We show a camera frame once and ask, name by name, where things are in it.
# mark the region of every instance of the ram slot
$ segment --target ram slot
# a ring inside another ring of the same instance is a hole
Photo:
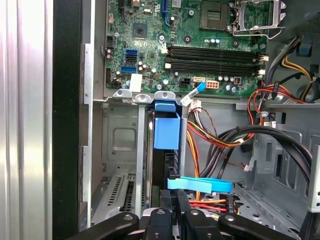
[[[203,61],[172,59],[171,71],[180,73],[214,73],[237,76],[255,76],[259,67],[253,65],[222,64]]]
[[[254,52],[219,50],[212,48],[196,48],[196,47],[167,47],[169,55],[174,59],[190,59],[190,60],[213,60],[228,61],[236,63],[253,63],[258,55]]]

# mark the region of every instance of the cable tie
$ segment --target cable tie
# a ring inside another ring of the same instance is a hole
[[[276,81],[274,83],[274,86],[273,86],[273,89],[272,89],[272,94],[271,94],[272,100],[275,100],[277,95],[278,95],[279,85],[280,85],[279,81]]]

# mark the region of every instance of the orange wire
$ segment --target orange wire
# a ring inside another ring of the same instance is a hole
[[[207,206],[207,205],[202,205],[202,204],[190,204],[191,207],[199,207],[203,209],[209,209],[213,211],[219,211],[219,212],[227,212],[228,210],[225,208],[220,208],[220,207],[213,207],[213,206]]]
[[[198,200],[189,200],[191,204],[220,204],[225,203],[227,200],[220,199],[220,200],[205,200],[205,201],[198,201]]]

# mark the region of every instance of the yellow wire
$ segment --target yellow wire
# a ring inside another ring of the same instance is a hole
[[[310,76],[310,74],[301,66],[291,62],[288,60],[288,56],[286,56],[283,60],[282,60],[282,66],[288,68],[288,69],[293,69],[293,70],[296,70],[296,71],[299,71],[301,73],[303,73],[304,75],[307,76],[307,78],[309,79],[310,83],[308,84],[308,86],[305,88],[305,90],[303,91],[302,93],[302,96],[301,96],[301,99],[304,100],[307,93],[308,93],[308,89],[310,87],[310,85],[312,84],[312,77]]]
[[[204,135],[206,135],[208,138],[220,143],[220,144],[223,144],[223,145],[226,145],[227,147],[235,147],[235,146],[239,146],[241,145],[242,143],[239,142],[239,143],[228,143],[228,142],[224,142],[224,141],[221,141],[220,139],[218,138],[215,138],[214,136],[208,134],[206,131],[204,131],[201,127],[199,127],[198,125],[196,125],[194,122],[192,121],[188,121],[189,124],[191,124],[193,127],[195,127],[196,129],[198,129],[201,133],[203,133]]]
[[[192,154],[192,158],[193,158],[194,164],[196,164],[197,158],[196,158],[195,146],[194,146],[194,144],[192,142],[192,137],[191,137],[191,134],[190,134],[189,131],[186,131],[186,136],[187,136],[187,139],[188,139],[189,144],[190,144],[190,150],[191,150],[191,154]],[[199,175],[197,173],[197,170],[195,170],[195,177],[196,178],[199,177]],[[200,200],[200,192],[199,191],[196,192],[195,199]]]

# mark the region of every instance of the metal panel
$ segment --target metal panel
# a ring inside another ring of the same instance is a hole
[[[0,3],[2,240],[52,239],[53,1],[33,3]]]
[[[112,177],[117,168],[135,173],[137,159],[138,106],[103,105],[102,162],[103,176]]]

